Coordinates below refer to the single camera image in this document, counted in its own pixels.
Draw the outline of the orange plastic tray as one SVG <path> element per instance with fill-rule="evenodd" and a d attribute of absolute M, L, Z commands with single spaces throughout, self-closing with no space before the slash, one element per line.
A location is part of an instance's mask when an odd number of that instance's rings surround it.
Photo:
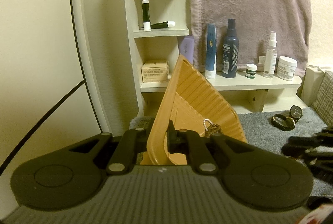
<path fill-rule="evenodd" d="M 184 56 L 179 55 L 152 125 L 141 164 L 186 165 L 183 153 L 169 153 L 167 150 L 169 122 L 172 121 L 177 130 L 193 130 L 203 136 L 205 119 L 220 125 L 225 135 L 247 141 L 236 111 Z"/>

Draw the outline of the grey plaid pillow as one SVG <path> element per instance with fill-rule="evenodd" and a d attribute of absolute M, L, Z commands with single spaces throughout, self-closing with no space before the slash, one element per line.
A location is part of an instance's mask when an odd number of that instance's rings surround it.
<path fill-rule="evenodd" d="M 319 86 L 317 97 L 312 108 L 317 112 L 327 126 L 332 126 L 333 114 L 333 76 L 332 71 L 327 71 Z"/>

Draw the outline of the large white cream jar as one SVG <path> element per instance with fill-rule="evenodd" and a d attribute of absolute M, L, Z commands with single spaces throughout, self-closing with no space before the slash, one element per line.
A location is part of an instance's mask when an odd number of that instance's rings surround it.
<path fill-rule="evenodd" d="M 277 76 L 286 81 L 292 81 L 297 68 L 297 61 L 293 58 L 280 56 L 278 59 Z"/>

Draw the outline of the dark blue spray bottle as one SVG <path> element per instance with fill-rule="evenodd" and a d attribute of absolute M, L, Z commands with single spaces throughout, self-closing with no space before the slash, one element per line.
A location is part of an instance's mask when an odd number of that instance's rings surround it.
<path fill-rule="evenodd" d="M 236 76 L 239 56 L 239 39 L 236 32 L 235 19 L 228 20 L 227 33 L 223 42 L 222 76 L 234 78 Z"/>

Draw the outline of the lilac cosmetic tube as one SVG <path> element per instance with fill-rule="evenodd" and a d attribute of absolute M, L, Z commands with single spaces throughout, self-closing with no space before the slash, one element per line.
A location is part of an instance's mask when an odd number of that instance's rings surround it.
<path fill-rule="evenodd" d="M 194 58 L 194 37 L 192 35 L 180 36 L 178 39 L 178 51 L 183 55 L 191 64 Z"/>

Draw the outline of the cream corner shelf unit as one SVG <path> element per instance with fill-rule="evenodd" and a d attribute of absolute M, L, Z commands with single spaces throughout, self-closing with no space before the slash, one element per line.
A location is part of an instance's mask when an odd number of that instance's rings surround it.
<path fill-rule="evenodd" d="M 174 21 L 170 29 L 143 29 L 142 0 L 125 0 L 126 24 L 132 63 L 135 93 L 140 116 L 155 116 L 167 82 L 143 82 L 141 68 L 148 60 L 167 60 L 173 72 L 178 59 L 178 39 L 191 33 L 190 0 L 149 0 L 150 23 Z M 237 113 L 272 112 L 301 108 L 307 105 L 296 95 L 301 78 L 285 81 L 275 76 L 246 78 L 238 72 L 236 78 L 224 78 L 217 73 L 209 82 L 234 107 Z"/>

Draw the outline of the small cardboard box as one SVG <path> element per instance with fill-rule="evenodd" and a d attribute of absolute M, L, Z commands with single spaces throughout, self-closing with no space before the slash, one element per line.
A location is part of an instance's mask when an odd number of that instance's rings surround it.
<path fill-rule="evenodd" d="M 148 60 L 141 68 L 143 82 L 166 82 L 169 76 L 167 60 Z"/>

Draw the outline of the clear spray bottle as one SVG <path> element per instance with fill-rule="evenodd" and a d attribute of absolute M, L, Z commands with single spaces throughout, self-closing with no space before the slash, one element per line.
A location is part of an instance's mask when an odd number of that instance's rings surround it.
<path fill-rule="evenodd" d="M 266 58 L 263 74 L 266 78 L 272 78 L 275 72 L 277 60 L 277 34 L 275 31 L 270 32 L 269 44 L 266 49 Z"/>

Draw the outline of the lying black white tube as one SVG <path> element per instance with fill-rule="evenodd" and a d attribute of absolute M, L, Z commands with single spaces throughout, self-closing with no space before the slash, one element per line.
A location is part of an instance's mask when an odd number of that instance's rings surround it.
<path fill-rule="evenodd" d="M 151 29 L 170 29 L 175 27 L 174 21 L 164 21 L 156 24 L 151 24 Z"/>

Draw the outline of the white blue cream tube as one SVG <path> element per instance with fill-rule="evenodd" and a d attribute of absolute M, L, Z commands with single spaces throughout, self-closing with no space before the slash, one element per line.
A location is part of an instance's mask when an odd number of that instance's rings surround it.
<path fill-rule="evenodd" d="M 207 51 L 205 59 L 205 77 L 213 79 L 216 76 L 216 26 L 214 23 L 207 24 Z"/>

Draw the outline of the mauve hanging towel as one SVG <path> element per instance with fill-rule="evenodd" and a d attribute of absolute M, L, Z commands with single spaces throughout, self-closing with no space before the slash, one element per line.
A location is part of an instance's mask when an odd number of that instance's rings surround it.
<path fill-rule="evenodd" d="M 222 69 L 222 45 L 229 19 L 234 19 L 239 38 L 238 68 L 257 63 L 266 53 L 269 36 L 277 34 L 280 56 L 297 61 L 296 74 L 303 76 L 308 63 L 312 25 L 311 0 L 190 0 L 193 64 L 205 70 L 207 24 L 217 31 L 217 69 Z"/>

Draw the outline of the small green white jar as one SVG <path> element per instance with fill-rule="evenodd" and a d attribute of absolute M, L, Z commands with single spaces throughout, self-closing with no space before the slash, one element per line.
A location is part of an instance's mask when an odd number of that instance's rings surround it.
<path fill-rule="evenodd" d="M 257 65 L 255 64 L 246 64 L 246 78 L 254 79 L 256 77 Z"/>

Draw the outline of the upright black white tube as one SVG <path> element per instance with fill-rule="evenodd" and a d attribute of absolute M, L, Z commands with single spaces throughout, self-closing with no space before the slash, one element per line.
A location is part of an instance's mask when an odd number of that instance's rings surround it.
<path fill-rule="evenodd" d="M 143 13 L 143 29 L 144 31 L 151 30 L 151 23 L 150 23 L 150 5 L 149 0 L 142 0 L 142 13 Z"/>

